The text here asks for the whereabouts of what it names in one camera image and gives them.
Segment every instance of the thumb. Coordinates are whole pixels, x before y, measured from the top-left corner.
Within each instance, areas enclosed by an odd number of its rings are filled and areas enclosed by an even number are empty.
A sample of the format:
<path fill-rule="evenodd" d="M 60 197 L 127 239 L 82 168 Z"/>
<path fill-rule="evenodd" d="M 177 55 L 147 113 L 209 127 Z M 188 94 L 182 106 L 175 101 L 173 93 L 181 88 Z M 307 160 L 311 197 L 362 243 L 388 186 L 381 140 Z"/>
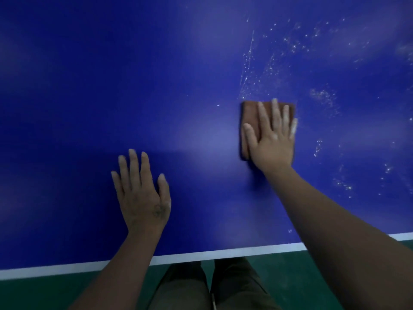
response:
<path fill-rule="evenodd" d="M 250 124 L 244 124 L 245 135 L 247 137 L 247 143 L 250 150 L 255 149 L 258 145 L 257 137 L 255 136 L 254 129 Z"/>
<path fill-rule="evenodd" d="M 169 185 L 165 179 L 165 175 L 161 174 L 158 177 L 159 198 L 162 204 L 168 204 L 171 208 L 171 195 L 169 194 Z"/>

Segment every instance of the blue table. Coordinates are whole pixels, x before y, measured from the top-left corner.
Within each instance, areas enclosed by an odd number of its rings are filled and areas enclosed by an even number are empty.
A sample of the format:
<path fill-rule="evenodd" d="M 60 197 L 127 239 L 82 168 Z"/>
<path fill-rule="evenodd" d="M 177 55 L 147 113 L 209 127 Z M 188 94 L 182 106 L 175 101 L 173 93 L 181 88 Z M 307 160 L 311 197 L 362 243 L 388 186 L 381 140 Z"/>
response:
<path fill-rule="evenodd" d="M 411 0 L 2 0 L 3 278 L 112 258 L 126 226 L 110 171 L 130 147 L 171 188 L 153 264 L 305 249 L 240 159 L 241 102 L 274 97 L 297 105 L 297 172 L 413 239 L 412 11 Z"/>

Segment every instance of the pants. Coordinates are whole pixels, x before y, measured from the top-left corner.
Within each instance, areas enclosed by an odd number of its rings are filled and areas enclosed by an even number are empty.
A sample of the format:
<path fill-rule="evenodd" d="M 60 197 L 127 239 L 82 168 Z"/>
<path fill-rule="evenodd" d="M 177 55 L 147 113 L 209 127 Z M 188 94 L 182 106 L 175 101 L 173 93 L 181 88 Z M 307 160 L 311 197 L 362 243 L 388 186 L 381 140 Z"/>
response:
<path fill-rule="evenodd" d="M 148 310 L 213 310 L 213 299 L 217 310 L 280 310 L 243 257 L 215 260 L 211 295 L 201 262 L 171 265 Z"/>

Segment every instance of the white edge stripe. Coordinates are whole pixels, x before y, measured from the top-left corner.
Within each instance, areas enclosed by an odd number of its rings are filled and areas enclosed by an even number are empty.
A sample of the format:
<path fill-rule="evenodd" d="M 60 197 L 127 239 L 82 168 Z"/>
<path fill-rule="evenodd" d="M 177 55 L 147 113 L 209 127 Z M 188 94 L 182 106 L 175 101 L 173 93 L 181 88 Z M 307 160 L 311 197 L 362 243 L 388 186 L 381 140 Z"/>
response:
<path fill-rule="evenodd" d="M 398 241 L 412 240 L 413 232 L 390 234 L 389 236 Z M 150 265 L 162 265 L 232 257 L 247 257 L 252 255 L 266 255 L 269 253 L 285 253 L 303 250 L 307 250 L 303 243 L 288 243 L 283 245 L 204 251 L 197 253 L 181 253 L 178 255 L 159 255 L 152 257 Z M 29 277 L 100 271 L 108 263 L 109 261 L 96 261 L 64 265 L 51 265 L 45 267 L 27 267 L 21 269 L 0 270 L 0 281 L 7 279 L 24 279 Z"/>

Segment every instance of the forearm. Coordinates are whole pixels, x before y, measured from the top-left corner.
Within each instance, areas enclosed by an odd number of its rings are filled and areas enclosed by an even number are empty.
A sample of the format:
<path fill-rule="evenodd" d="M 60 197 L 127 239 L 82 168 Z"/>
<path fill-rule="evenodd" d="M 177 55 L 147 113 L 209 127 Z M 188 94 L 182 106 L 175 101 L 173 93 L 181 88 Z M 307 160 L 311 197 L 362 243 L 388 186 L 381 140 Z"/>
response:
<path fill-rule="evenodd" d="M 69 309 L 134 309 L 158 239 L 153 234 L 128 235 L 114 258 Z"/>
<path fill-rule="evenodd" d="M 413 252 L 305 182 L 291 167 L 267 179 L 322 275 L 351 309 L 413 301 Z"/>

